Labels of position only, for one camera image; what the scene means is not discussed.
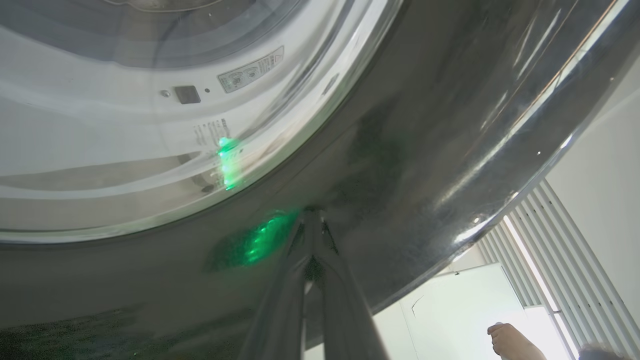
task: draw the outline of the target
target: sticker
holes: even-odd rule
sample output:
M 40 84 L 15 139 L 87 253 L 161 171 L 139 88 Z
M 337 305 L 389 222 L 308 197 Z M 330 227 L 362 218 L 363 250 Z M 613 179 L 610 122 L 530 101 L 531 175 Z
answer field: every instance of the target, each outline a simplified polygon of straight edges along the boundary
M 264 74 L 276 67 L 283 58 L 284 46 L 280 46 L 276 51 L 261 59 L 248 63 L 236 70 L 218 75 L 218 80 L 220 80 L 225 92 L 229 94 L 260 79 Z
M 225 119 L 214 120 L 193 127 L 196 143 L 200 146 L 220 147 L 220 139 L 229 138 L 229 128 Z

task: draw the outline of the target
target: green light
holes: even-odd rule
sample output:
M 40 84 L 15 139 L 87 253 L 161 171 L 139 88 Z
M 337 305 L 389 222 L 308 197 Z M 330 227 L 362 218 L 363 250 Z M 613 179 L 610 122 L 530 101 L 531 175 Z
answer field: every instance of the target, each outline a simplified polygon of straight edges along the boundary
M 242 169 L 240 169 L 236 163 L 233 152 L 234 148 L 238 145 L 238 141 L 229 138 L 220 138 L 218 145 L 220 145 L 218 156 L 220 157 L 220 172 L 222 173 L 223 184 L 226 190 L 231 190 L 238 185 L 242 177 Z
M 268 221 L 224 239 L 211 250 L 206 270 L 253 266 L 273 255 L 287 241 L 297 211 L 279 211 Z

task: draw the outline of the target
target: washing machine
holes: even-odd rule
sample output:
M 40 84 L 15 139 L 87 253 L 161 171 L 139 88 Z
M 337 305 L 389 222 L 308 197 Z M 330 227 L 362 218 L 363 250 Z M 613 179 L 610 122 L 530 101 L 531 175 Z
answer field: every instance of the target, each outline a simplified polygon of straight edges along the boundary
M 638 11 L 3 1 L 0 357 L 235 359 L 309 207 L 384 309 L 578 138 L 637 57 Z

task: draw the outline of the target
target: human hand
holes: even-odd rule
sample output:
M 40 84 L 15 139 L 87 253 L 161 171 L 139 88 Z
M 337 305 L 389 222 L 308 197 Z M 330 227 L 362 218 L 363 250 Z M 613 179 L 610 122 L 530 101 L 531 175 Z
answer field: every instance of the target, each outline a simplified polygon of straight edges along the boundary
M 487 329 L 493 351 L 508 360 L 546 360 L 542 352 L 510 323 L 499 323 Z

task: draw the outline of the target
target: warning label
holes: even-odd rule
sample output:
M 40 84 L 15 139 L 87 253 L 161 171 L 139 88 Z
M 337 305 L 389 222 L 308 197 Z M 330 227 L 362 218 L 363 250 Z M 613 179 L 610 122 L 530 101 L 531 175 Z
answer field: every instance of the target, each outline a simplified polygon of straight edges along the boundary
M 218 80 L 227 94 L 234 92 L 261 78 L 278 65 L 283 58 L 284 46 L 280 46 L 276 51 L 261 59 L 218 75 Z

